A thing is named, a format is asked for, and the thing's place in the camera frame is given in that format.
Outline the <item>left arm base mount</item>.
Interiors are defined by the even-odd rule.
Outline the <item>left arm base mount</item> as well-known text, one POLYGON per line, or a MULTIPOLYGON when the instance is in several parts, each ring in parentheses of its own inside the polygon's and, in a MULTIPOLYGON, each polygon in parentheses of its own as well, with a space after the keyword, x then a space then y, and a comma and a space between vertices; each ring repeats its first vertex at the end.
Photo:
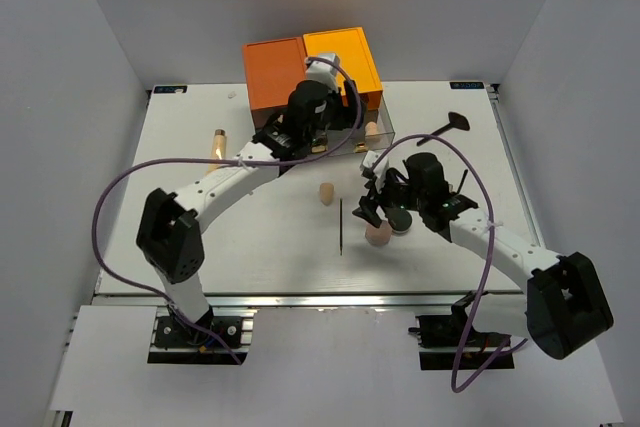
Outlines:
POLYGON ((158 308, 147 363, 157 365, 239 366, 247 358, 255 312, 214 308, 204 318, 208 333, 194 329, 167 308, 158 308))

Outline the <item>clear yellow box drawer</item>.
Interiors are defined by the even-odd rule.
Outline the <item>clear yellow box drawer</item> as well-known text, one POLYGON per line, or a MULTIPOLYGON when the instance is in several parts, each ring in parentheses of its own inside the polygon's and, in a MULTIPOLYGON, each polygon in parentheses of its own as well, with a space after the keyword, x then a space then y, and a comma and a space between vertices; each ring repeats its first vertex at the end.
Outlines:
POLYGON ((384 97, 381 97, 376 110, 367 110, 363 124, 340 148, 335 146, 342 141, 349 128, 344 131, 328 130, 318 134, 314 148, 316 153, 331 151, 331 156, 360 154, 370 150, 384 150, 394 140, 395 129, 384 97))

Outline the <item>beige makeup sponge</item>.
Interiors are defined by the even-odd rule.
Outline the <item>beige makeup sponge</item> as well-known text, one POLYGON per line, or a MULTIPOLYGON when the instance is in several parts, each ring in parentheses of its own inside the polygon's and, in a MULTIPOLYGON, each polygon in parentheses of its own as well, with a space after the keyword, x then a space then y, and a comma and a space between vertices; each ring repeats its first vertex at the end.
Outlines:
POLYGON ((319 199, 324 206, 329 206, 334 200, 334 185, 332 183, 321 183, 319 186, 319 199))
POLYGON ((378 140, 378 126, 376 122, 368 122, 365 125, 365 139, 370 142, 378 140))

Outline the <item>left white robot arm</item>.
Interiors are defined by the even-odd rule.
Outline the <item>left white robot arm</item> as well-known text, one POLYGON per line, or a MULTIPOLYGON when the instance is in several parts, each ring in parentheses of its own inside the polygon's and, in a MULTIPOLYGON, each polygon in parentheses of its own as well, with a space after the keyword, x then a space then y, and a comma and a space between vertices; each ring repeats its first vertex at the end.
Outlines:
POLYGON ((188 345, 205 343, 213 322, 198 275, 205 260, 203 233, 244 196, 310 155, 320 134, 358 128, 364 109, 351 82, 334 90, 304 80, 230 164, 174 192, 157 188, 147 196, 136 245, 161 279, 177 334, 188 345))

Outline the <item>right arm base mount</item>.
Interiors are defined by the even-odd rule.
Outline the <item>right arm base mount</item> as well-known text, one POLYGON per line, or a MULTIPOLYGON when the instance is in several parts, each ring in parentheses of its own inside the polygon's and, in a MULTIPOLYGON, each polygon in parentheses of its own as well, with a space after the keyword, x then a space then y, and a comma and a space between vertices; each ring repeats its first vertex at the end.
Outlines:
MULTIPOLYGON (((419 345, 421 371, 452 370, 455 353, 467 321, 466 308, 471 306, 473 297, 473 292, 469 292, 455 302, 447 314, 417 316, 416 325, 408 328, 408 334, 413 336, 419 345)), ((504 334, 484 333, 471 328, 461 356, 460 369, 478 369, 504 339, 507 339, 504 334)))

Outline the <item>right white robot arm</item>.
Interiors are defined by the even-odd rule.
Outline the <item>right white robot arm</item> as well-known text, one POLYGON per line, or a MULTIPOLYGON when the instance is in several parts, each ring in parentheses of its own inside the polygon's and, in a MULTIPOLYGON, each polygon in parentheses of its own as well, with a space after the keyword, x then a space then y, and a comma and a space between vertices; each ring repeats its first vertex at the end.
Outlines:
POLYGON ((486 334, 529 339, 549 357, 561 360, 614 324, 593 262, 575 252, 561 255, 536 246, 490 220, 486 211, 451 191, 444 169, 431 153, 403 162, 400 173, 380 154, 361 163, 367 193, 354 216, 380 227, 380 211, 414 211, 430 231, 464 248, 508 277, 521 295, 484 293, 477 308, 468 294, 453 304, 450 325, 461 344, 477 344, 486 334))

